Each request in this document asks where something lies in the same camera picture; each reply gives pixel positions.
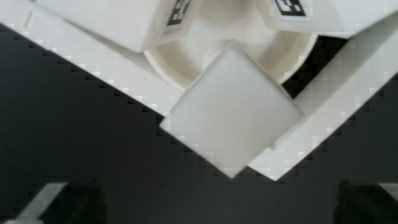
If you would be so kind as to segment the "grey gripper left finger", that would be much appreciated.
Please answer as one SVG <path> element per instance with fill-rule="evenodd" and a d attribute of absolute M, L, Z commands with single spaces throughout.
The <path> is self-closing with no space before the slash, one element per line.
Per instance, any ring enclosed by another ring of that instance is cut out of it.
<path fill-rule="evenodd" d="M 46 183 L 10 224 L 106 224 L 105 193 L 97 181 Z"/>

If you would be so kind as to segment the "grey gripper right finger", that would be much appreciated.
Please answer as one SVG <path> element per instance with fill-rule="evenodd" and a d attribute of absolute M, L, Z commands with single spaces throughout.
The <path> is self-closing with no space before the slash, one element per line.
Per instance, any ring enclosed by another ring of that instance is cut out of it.
<path fill-rule="evenodd" d="M 378 185 L 337 185 L 332 224 L 398 224 L 398 201 Z"/>

